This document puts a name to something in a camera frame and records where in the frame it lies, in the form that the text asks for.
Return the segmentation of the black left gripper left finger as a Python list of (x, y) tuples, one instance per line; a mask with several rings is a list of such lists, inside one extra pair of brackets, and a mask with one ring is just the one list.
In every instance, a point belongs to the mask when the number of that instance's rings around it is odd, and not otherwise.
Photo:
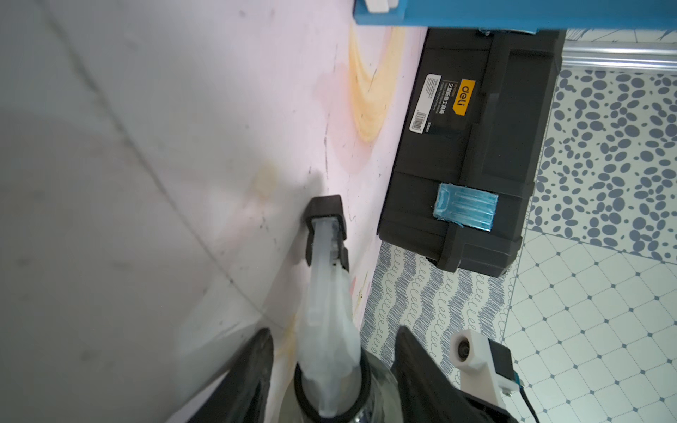
[(264, 422), (273, 361), (273, 336), (264, 328), (243, 346), (230, 371), (189, 422)]

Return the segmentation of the smoky clear black-nozzle spray bottle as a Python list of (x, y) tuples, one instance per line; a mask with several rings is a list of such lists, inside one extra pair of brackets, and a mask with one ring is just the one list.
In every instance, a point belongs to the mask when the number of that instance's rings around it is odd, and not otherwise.
[(281, 422), (400, 422), (398, 383), (367, 352), (352, 316), (347, 224), (339, 195), (313, 197), (303, 215), (310, 282), (297, 320), (297, 364)]

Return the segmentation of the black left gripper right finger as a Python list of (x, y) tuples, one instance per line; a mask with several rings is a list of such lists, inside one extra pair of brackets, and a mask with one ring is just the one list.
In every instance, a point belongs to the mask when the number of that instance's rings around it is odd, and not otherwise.
[(407, 327), (398, 329), (393, 374), (405, 422), (514, 422), (507, 411), (452, 385)]

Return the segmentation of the blue white slatted shelf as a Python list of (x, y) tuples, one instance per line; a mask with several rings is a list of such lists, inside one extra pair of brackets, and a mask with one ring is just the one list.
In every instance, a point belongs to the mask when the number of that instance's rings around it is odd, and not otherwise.
[(675, 30), (676, 3), (645, 1), (357, 1), (354, 20), (368, 26), (504, 29)]

